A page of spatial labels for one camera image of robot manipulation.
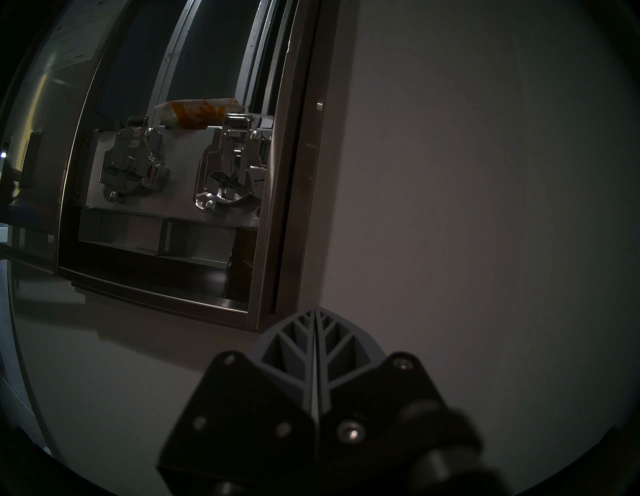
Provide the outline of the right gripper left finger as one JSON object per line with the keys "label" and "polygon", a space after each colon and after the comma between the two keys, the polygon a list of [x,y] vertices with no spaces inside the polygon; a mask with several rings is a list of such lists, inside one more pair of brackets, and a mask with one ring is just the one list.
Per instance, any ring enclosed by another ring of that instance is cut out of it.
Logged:
{"label": "right gripper left finger", "polygon": [[209,364],[159,455],[172,495],[236,495],[314,459],[316,315],[300,312]]}

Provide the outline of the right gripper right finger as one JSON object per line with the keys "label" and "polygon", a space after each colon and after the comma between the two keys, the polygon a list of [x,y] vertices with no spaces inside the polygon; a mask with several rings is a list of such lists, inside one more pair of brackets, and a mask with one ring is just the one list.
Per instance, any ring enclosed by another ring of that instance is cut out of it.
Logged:
{"label": "right gripper right finger", "polygon": [[318,310],[318,495],[443,495],[443,400],[418,358]]}

